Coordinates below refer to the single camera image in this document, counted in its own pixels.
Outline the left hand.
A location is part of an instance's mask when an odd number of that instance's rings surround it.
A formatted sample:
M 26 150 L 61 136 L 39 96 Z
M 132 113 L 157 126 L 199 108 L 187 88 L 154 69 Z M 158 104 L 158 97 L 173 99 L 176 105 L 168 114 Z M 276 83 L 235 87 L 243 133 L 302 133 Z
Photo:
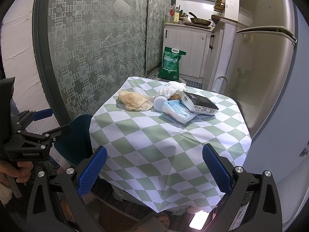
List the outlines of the left hand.
M 33 169 L 32 162 L 21 161 L 17 163 L 19 169 L 16 169 L 9 162 L 1 161 L 1 183 L 5 186 L 10 186 L 7 176 L 16 178 L 18 183 L 27 182 L 31 176 Z

